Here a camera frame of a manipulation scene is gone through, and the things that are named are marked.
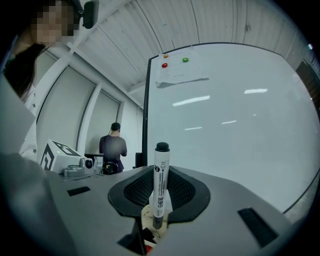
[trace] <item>marker label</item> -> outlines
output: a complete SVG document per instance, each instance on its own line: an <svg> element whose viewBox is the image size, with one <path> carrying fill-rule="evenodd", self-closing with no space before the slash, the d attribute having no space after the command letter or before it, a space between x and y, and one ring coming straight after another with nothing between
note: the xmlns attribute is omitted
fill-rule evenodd
<svg viewBox="0 0 320 256"><path fill-rule="evenodd" d="M165 213L170 152L155 152L153 168L153 215L161 218Z"/></svg>

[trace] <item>black slot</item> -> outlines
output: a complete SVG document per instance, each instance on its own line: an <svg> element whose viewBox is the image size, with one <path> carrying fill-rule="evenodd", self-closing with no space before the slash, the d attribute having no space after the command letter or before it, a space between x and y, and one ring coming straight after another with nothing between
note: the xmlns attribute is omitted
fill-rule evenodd
<svg viewBox="0 0 320 256"><path fill-rule="evenodd" d="M252 208L238 210L238 214L261 247L271 243L278 235Z"/></svg>
<svg viewBox="0 0 320 256"><path fill-rule="evenodd" d="M87 186L82 186L82 187L78 187L78 188L75 188L75 189L70 189L67 192L68 192L70 197L73 197L75 195L87 192L89 190L90 190L90 188L88 188Z"/></svg>

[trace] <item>person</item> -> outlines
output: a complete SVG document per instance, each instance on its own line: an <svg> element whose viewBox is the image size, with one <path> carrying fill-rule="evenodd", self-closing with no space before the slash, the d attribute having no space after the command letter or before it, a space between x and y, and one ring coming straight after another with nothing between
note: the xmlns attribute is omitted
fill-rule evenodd
<svg viewBox="0 0 320 256"><path fill-rule="evenodd" d="M36 59L63 37L73 36L74 30L79 28L81 15L72 0L25 2L23 12L17 14L24 20L23 26L17 31L15 44L3 73L16 94L35 116L38 107L34 85ZM20 154L30 160L37 160L36 120L25 137Z"/></svg>
<svg viewBox="0 0 320 256"><path fill-rule="evenodd" d="M111 133L100 139L99 153L103 154L103 162L113 162L118 165L117 173L124 170L124 166L120 160L120 155L127 156L126 141L120 137L120 123L114 122L111 125Z"/></svg>

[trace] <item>ceiling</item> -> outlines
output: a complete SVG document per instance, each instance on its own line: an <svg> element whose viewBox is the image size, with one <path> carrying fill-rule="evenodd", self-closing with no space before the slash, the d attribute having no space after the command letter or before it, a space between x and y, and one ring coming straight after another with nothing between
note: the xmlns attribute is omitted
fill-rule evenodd
<svg viewBox="0 0 320 256"><path fill-rule="evenodd" d="M81 27L74 43L67 45L139 106L144 103L148 60L183 46L209 42L257 46L281 54L294 69L303 59L315 61L296 25L268 1L99 2L97 24L92 29Z"/></svg>

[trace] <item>red object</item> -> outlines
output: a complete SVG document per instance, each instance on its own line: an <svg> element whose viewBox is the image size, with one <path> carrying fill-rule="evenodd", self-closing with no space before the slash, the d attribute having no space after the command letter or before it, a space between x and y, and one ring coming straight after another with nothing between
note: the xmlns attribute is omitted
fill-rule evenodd
<svg viewBox="0 0 320 256"><path fill-rule="evenodd" d="M148 254L148 253L150 253L151 252L151 250L153 249L150 245L146 245L145 246L145 249L146 249L146 253Z"/></svg>

